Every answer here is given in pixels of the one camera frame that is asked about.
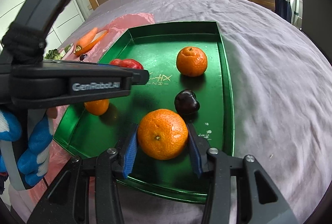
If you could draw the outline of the blue white gloved left hand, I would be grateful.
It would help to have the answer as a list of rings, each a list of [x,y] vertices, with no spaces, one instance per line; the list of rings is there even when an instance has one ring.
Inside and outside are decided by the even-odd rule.
[[[28,190],[47,174],[56,118],[56,108],[18,111],[1,105],[1,173],[15,190]]]

